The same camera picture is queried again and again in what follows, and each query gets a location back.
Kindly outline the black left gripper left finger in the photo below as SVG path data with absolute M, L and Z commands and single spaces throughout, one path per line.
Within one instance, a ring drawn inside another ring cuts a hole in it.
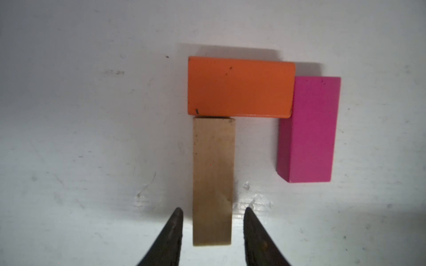
M 178 266 L 183 238 L 183 220 L 183 210 L 178 207 L 137 266 Z

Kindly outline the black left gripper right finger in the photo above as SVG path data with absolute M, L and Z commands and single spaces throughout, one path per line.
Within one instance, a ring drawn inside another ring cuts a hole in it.
M 244 214 L 244 241 L 248 266 L 290 266 L 250 207 Z

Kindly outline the magenta block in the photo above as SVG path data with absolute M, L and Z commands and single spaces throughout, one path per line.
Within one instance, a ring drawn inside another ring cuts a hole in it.
M 298 76 L 292 115 L 279 123 L 278 175 L 289 183 L 332 178 L 340 77 Z

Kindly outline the long wooden block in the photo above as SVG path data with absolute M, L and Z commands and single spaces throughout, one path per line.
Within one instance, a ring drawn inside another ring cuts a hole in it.
M 193 119 L 193 245 L 231 244 L 235 120 Z

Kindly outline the orange block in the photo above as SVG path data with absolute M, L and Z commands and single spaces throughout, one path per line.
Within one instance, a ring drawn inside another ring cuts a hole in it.
M 190 115 L 287 119 L 292 114 L 293 62 L 189 57 L 187 72 Z

